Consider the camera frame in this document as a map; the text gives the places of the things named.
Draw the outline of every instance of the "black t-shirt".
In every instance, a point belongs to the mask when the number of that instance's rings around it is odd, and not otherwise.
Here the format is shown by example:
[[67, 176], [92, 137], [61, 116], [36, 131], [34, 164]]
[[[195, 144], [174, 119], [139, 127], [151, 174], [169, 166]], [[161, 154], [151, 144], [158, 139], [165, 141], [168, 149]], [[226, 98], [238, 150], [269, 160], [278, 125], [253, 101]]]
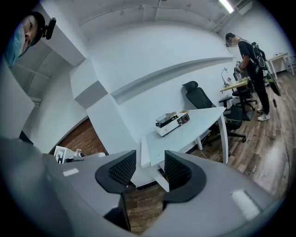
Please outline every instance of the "black t-shirt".
[[[244, 56], [249, 56], [249, 58], [251, 58], [253, 61], [255, 61], [255, 55], [253, 52], [252, 45], [248, 44], [245, 41], [239, 41], [238, 45], [239, 45], [240, 54], [241, 54], [242, 58], [244, 58]], [[253, 73], [255, 73], [256, 65], [254, 63], [252, 63], [250, 60], [246, 69], [249, 74], [253, 74]]]

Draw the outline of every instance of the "wooden floor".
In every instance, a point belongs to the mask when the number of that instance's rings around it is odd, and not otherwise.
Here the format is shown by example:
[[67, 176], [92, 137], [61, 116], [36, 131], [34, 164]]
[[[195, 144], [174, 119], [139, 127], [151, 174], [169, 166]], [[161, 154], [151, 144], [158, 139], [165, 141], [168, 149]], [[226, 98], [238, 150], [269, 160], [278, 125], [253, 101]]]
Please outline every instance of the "wooden floor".
[[[247, 136], [245, 143], [241, 138], [230, 137], [228, 165], [249, 176], [275, 197], [282, 197], [289, 182], [294, 177], [296, 161], [296, 76], [288, 73], [278, 75], [278, 86], [282, 96], [275, 95], [270, 87], [267, 92], [270, 101], [270, 120], [259, 122], [260, 115], [255, 112], [251, 121], [244, 121], [236, 133]], [[211, 160], [222, 162], [221, 140], [205, 145], [204, 155]], [[199, 150], [192, 155], [203, 157]], [[131, 231], [143, 233], [162, 212], [162, 198], [165, 191], [159, 186], [136, 190], [128, 188], [125, 201]]]

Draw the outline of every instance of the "black pants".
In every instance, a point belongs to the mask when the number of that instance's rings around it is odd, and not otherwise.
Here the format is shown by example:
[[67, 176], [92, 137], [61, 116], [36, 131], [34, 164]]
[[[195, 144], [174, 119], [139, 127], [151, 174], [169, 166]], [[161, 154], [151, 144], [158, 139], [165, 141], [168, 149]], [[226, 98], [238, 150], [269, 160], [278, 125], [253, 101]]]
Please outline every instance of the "black pants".
[[265, 114], [269, 114], [269, 100], [265, 90], [263, 71], [259, 70], [257, 74], [255, 72], [248, 71], [248, 74], [253, 82], [255, 91], [257, 92], [257, 95], [263, 106], [263, 112]]

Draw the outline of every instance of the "small machine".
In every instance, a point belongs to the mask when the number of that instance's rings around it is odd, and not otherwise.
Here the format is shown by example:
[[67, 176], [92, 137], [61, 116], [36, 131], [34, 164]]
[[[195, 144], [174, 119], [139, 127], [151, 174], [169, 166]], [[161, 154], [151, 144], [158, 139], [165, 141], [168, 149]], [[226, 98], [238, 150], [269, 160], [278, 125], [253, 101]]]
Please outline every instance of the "small machine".
[[189, 119], [189, 114], [187, 112], [166, 113], [156, 119], [157, 123], [155, 123], [155, 131], [163, 137], [175, 128], [186, 123]]

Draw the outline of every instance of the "brick wall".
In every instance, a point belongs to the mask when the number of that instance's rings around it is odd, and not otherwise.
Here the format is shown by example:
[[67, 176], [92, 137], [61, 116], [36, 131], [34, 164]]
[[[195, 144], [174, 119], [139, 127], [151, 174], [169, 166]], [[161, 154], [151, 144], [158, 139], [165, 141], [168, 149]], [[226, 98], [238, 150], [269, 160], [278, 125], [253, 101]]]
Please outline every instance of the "brick wall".
[[73, 129], [58, 146], [67, 147], [72, 151], [81, 149], [86, 156], [106, 152], [89, 118]]

